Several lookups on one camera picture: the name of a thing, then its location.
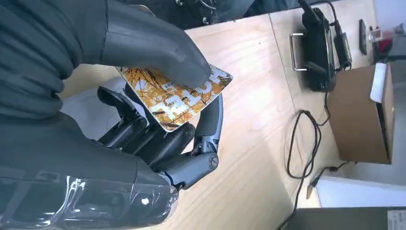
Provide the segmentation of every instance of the robotic hand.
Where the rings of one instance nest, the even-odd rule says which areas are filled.
[[[113,0],[3,0],[0,27],[0,228],[159,224],[180,189],[217,167],[221,96],[196,129],[167,135],[103,88],[99,98],[122,121],[98,141],[59,111],[56,93],[80,63],[154,68],[202,85],[210,67],[182,30]]]

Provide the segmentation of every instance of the metal handle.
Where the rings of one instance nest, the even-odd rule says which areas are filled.
[[[307,71],[307,69],[299,69],[299,68],[297,68],[297,67],[296,67],[296,62],[295,62],[295,60],[294,60],[293,37],[294,37],[294,36],[303,36],[303,35],[304,35],[303,33],[295,33],[295,34],[291,34],[291,35],[289,36],[289,40],[290,40],[290,42],[291,42],[292,66],[293,66],[293,69],[296,70],[296,71]]]

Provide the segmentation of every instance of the screw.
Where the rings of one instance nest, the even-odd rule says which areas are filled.
[[[194,128],[190,128],[186,131],[186,135],[188,138],[194,137]]]
[[[203,17],[203,24],[205,24],[205,25],[210,24],[206,17]]]
[[[217,157],[212,157],[210,159],[209,164],[210,164],[210,168],[212,168],[212,169],[217,168],[217,166],[218,166],[218,158]]]
[[[175,3],[176,3],[178,6],[183,6],[183,1],[182,1],[182,0],[175,0]]]

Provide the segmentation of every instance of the white paper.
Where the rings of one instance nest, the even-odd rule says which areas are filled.
[[[388,229],[406,230],[406,210],[388,211]]]
[[[385,87],[386,64],[377,63],[373,75],[371,99],[375,102],[382,103],[383,88]]]

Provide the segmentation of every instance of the black cable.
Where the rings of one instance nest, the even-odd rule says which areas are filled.
[[[333,15],[334,15],[334,22],[333,23],[337,22],[336,9],[334,9],[334,6],[333,6],[333,4],[331,2],[326,1],[326,0],[319,0],[319,1],[312,2],[310,5],[315,5],[315,4],[320,4],[320,3],[327,3],[328,5],[330,5],[331,10],[333,11]]]
[[[337,172],[342,166],[348,164],[350,161],[346,161],[341,163],[339,166],[328,166],[324,167],[321,172],[309,183],[309,186],[315,188],[317,186],[318,181],[320,180],[321,176],[323,175],[325,170],[329,170],[330,172]]]
[[[304,181],[305,181],[305,178],[307,178],[308,176],[310,176],[310,174],[311,174],[312,171],[313,171],[313,167],[314,167],[314,163],[315,163],[315,157],[316,157],[318,148],[319,148],[319,146],[320,146],[321,137],[322,137],[320,127],[324,126],[324,125],[327,123],[327,121],[330,119],[330,111],[328,110],[328,106],[327,106],[327,96],[328,96],[328,92],[325,93],[325,97],[324,97],[324,109],[325,109],[325,111],[326,111],[327,118],[326,118],[326,120],[325,120],[323,123],[321,123],[321,124],[317,123],[317,121],[315,120],[315,118],[312,116],[312,114],[311,114],[310,111],[308,111],[308,110],[299,110],[299,112],[298,112],[298,114],[297,114],[297,118],[296,118],[295,124],[294,124],[294,126],[293,126],[292,137],[291,137],[291,143],[290,143],[290,146],[289,146],[289,153],[288,153],[288,160],[287,160],[287,165],[286,165],[286,171],[287,171],[288,175],[289,175],[291,178],[300,179],[300,183],[299,183],[299,188],[297,189],[296,199],[295,199],[294,206],[293,206],[293,211],[292,211],[292,213],[288,216],[288,218],[286,218],[285,221],[278,227],[278,229],[282,229],[282,227],[283,227],[287,222],[289,222],[289,221],[291,220],[291,218],[293,217],[293,215],[296,213],[296,210],[297,210],[297,203],[298,203],[298,201],[299,201],[299,194],[300,194],[300,191],[302,190],[302,187],[303,187],[303,183],[304,183]],[[300,117],[301,117],[302,115],[306,115],[306,116],[310,119],[310,121],[312,122],[312,125],[313,125],[313,127],[314,127],[314,129],[315,129],[315,145],[313,146],[311,158],[310,158],[309,161],[306,163],[306,166],[305,166],[304,169],[303,169],[302,176],[295,176],[295,175],[293,175],[293,174],[291,173],[290,164],[291,164],[291,158],[292,158],[292,149],[293,149],[294,136],[295,136],[295,134],[296,134],[296,129],[297,129],[297,126],[298,126],[298,124],[299,124]]]

